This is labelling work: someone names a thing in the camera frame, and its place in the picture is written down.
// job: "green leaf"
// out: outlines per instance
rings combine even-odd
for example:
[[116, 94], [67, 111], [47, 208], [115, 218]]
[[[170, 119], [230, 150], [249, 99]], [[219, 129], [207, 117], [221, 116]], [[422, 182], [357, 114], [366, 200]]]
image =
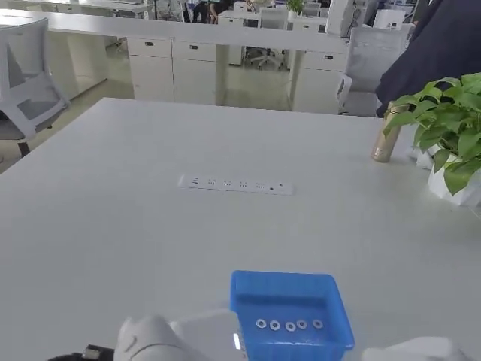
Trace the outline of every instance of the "green leaf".
[[427, 129], [424, 133], [422, 133], [419, 140], [419, 148], [421, 151], [424, 153], [433, 145], [439, 143], [445, 132], [446, 128], [442, 126]]
[[462, 88], [451, 87], [447, 90], [444, 90], [443, 96], [447, 96], [448, 98], [455, 99], [455, 98], [458, 98], [462, 93], [463, 93]]
[[461, 82], [463, 85], [467, 85], [469, 83], [479, 83], [481, 82], [481, 73], [463, 75], [461, 77]]
[[438, 80], [436, 83], [449, 83], [452, 86], [461, 86], [461, 81], [455, 77], [444, 77], [443, 79]]
[[443, 91], [438, 88], [430, 88], [424, 91], [425, 96], [430, 96], [440, 102], [441, 97], [443, 96]]
[[419, 104], [419, 97], [415, 96], [402, 96], [398, 100], [394, 101], [392, 105], [399, 106], [399, 105], [418, 105]]
[[419, 140], [421, 139], [422, 135], [425, 132], [425, 127], [424, 126], [418, 126], [418, 129], [416, 129], [416, 133], [414, 134], [414, 145], [417, 146], [419, 143]]
[[437, 113], [437, 121], [452, 132], [458, 132], [464, 117], [462, 111], [444, 111]]
[[444, 170], [444, 181], [449, 192], [454, 196], [463, 190], [473, 174], [481, 169], [481, 160], [474, 159], [467, 162], [452, 163]]
[[437, 173], [448, 161], [449, 152], [447, 149], [439, 149], [434, 155], [434, 173]]
[[466, 108], [481, 111], [481, 96], [471, 93], [462, 93], [455, 99], [460, 105]]
[[387, 136], [391, 129], [395, 128], [396, 126], [405, 126], [407, 124], [414, 124], [416, 122], [416, 118], [414, 118], [413, 113], [410, 111], [405, 111], [400, 114], [396, 114], [393, 116], [389, 124], [384, 129], [384, 135]]
[[466, 152], [465, 155], [463, 155], [463, 158], [464, 159], [473, 159], [473, 158], [477, 158], [479, 156], [481, 156], [481, 144], [476, 143], [476, 145], [474, 147], [469, 149], [469, 151]]
[[458, 152], [462, 158], [467, 152], [469, 152], [476, 143], [481, 139], [481, 133], [476, 132], [474, 129], [468, 129], [459, 136]]
[[413, 112], [414, 117], [419, 117], [420, 115], [424, 114], [427, 111], [430, 111], [431, 109], [434, 109], [437, 107], [436, 103], [431, 102], [430, 100], [423, 100], [418, 104], [416, 109]]
[[465, 93], [479, 94], [479, 93], [481, 93], [481, 82], [469, 83], [469, 84], [463, 86], [462, 89]]

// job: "chair leg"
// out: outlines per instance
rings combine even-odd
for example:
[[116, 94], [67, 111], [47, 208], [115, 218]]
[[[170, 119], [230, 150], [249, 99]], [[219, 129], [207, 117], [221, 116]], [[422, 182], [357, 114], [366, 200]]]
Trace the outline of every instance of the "chair leg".
[[26, 141], [19, 143], [18, 148], [20, 149], [20, 154], [22, 155], [22, 158], [30, 153], [30, 148]]

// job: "dark jacket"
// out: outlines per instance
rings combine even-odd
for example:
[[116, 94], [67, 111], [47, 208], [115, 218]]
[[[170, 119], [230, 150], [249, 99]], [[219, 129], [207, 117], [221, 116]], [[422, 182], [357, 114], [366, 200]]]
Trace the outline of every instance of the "dark jacket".
[[382, 117], [388, 103], [415, 94], [429, 81], [481, 72], [481, 0], [433, 0], [410, 46], [376, 89]]

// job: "white cabinet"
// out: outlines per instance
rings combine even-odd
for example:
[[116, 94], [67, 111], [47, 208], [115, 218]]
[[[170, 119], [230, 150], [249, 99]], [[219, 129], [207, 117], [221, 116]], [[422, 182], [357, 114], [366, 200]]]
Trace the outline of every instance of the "white cabinet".
[[292, 110], [338, 114], [337, 89], [341, 75], [340, 71], [301, 69]]
[[136, 99], [174, 101], [171, 58], [132, 55], [129, 59]]
[[216, 45], [172, 41], [174, 100], [216, 104]]
[[[219, 25], [227, 26], [244, 26], [244, 19], [231, 19], [229, 17], [219, 17]], [[231, 65], [242, 65], [242, 59], [244, 58], [244, 47], [236, 47], [231, 45], [229, 47], [228, 63]]]
[[139, 100], [174, 101], [169, 40], [128, 39], [134, 95]]
[[216, 104], [216, 63], [174, 59], [175, 102]]
[[308, 51], [299, 61], [298, 74], [296, 68], [291, 69], [290, 74], [296, 79], [292, 110], [338, 114], [337, 91], [346, 69], [347, 48], [345, 53]]

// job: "power strip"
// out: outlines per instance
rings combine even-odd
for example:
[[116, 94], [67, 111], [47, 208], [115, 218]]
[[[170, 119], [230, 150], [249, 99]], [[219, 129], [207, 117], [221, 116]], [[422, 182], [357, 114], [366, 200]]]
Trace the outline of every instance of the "power strip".
[[231, 190], [236, 192], [264, 193], [291, 196], [294, 187], [287, 182], [267, 182], [263, 180], [239, 180], [226, 177], [184, 174], [179, 179], [179, 187], [199, 190]]

